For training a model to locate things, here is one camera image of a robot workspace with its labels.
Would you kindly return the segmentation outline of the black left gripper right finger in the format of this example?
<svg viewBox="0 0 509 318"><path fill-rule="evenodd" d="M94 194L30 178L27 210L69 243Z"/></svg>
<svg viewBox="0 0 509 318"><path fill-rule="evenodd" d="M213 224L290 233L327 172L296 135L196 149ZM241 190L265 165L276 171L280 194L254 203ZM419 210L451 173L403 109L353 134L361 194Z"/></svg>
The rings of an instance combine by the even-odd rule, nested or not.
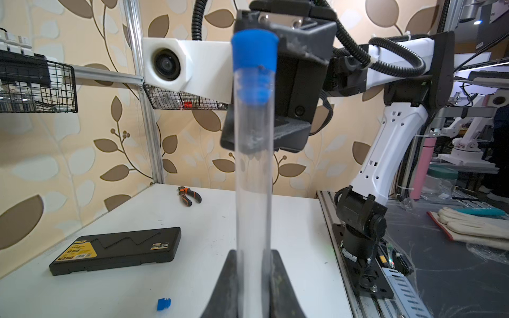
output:
<svg viewBox="0 0 509 318"><path fill-rule="evenodd" d="M306 315L292 287L284 263L277 250L271 250L270 318L300 317Z"/></svg>

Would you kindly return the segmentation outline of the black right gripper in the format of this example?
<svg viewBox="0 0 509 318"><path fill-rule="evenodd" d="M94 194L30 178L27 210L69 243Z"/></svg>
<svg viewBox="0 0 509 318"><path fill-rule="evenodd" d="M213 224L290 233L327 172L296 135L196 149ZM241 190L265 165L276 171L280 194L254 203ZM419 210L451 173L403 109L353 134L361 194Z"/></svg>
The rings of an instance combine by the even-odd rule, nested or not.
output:
<svg viewBox="0 0 509 318"><path fill-rule="evenodd" d="M252 1L234 32L259 27L280 40L275 74L274 149L304 149L326 79L337 14L311 1Z"/></svg>

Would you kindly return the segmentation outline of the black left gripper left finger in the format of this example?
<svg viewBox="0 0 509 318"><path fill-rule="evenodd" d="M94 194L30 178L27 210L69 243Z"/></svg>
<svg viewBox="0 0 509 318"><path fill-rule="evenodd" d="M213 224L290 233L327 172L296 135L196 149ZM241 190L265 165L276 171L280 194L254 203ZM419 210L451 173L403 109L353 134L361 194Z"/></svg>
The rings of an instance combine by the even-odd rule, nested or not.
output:
<svg viewBox="0 0 509 318"><path fill-rule="evenodd" d="M237 251L227 254L212 295L201 318L230 317L238 315Z"/></svg>

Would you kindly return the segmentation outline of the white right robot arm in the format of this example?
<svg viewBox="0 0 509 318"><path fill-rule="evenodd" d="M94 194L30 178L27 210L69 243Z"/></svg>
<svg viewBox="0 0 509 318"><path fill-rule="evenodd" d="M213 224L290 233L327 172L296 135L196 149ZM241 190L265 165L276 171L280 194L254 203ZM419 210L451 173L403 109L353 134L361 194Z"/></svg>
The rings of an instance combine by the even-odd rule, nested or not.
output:
<svg viewBox="0 0 509 318"><path fill-rule="evenodd" d="M303 149L319 96L352 96L384 85L378 135L358 175L334 200L345 222L341 251L353 288L387 297L375 264L390 187L414 135L449 97L455 35L375 37L358 45L326 1L253 1L238 12L234 36L247 52L240 66L276 73L276 150Z"/></svg>

